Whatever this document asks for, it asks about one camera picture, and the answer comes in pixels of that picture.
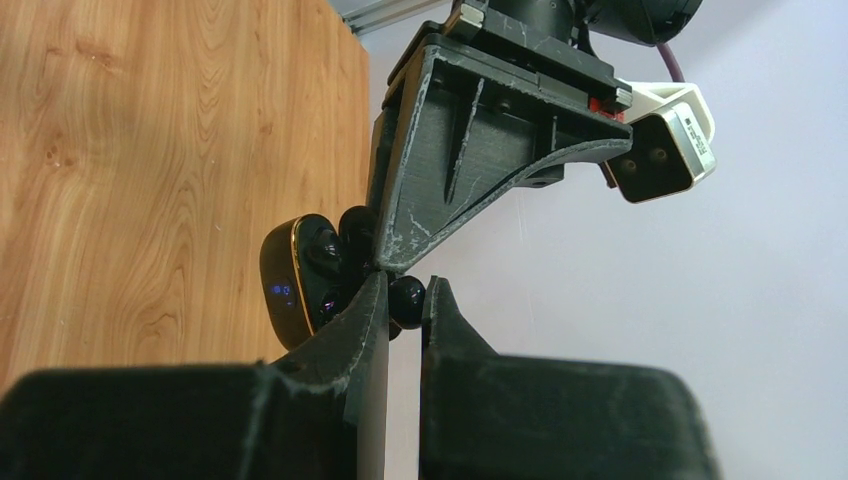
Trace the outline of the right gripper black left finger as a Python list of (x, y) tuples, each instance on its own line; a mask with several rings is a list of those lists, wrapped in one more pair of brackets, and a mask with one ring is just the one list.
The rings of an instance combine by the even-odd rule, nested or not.
[(5, 479), (380, 479), (388, 281), (281, 359), (50, 369), (1, 401)]

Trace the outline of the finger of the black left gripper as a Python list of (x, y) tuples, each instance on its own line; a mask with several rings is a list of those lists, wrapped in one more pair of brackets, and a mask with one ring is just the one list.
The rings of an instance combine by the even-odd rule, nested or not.
[(366, 205), (383, 216), (394, 184), (393, 155), (398, 134), (399, 108), (385, 108), (374, 122)]
[(389, 107), (399, 108), (395, 174), (374, 260), (398, 273), (538, 172), (600, 164), (633, 144), (630, 126), (543, 88), (532, 73), (435, 34), (389, 85), (382, 111)]

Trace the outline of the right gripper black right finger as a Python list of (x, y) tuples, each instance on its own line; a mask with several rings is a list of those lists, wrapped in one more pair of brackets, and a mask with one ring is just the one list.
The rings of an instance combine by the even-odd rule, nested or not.
[(656, 368), (496, 352), (433, 277), (423, 315), (423, 479), (717, 479), (695, 397)]

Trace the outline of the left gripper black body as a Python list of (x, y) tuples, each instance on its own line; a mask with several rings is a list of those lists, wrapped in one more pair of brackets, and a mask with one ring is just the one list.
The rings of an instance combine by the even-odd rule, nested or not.
[(587, 1), (454, 1), (442, 23), (424, 22), (388, 76), (392, 84), (425, 37), (435, 34), (586, 93), (606, 114), (633, 106), (632, 88), (615, 77), (589, 41)]

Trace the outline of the black earbud charging case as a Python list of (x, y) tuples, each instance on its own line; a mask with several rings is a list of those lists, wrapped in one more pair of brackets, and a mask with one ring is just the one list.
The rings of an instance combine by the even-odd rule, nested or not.
[[(274, 333), (286, 350), (299, 347), (345, 310), (376, 271), (377, 220), (370, 208), (354, 206), (338, 226), (310, 213), (267, 234), (259, 256), (261, 284)], [(341, 242), (344, 263), (338, 277), (327, 278), (307, 263), (308, 242), (320, 228), (334, 229)]]

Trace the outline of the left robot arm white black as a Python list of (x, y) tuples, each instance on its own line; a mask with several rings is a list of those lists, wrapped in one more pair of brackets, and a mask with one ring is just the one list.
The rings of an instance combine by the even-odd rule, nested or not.
[(388, 79), (373, 130), (367, 204), (374, 265), (402, 273), (514, 188), (559, 182), (570, 163), (620, 171), (633, 149), (635, 88), (590, 34), (658, 46), (696, 1), (456, 1), (424, 23)]

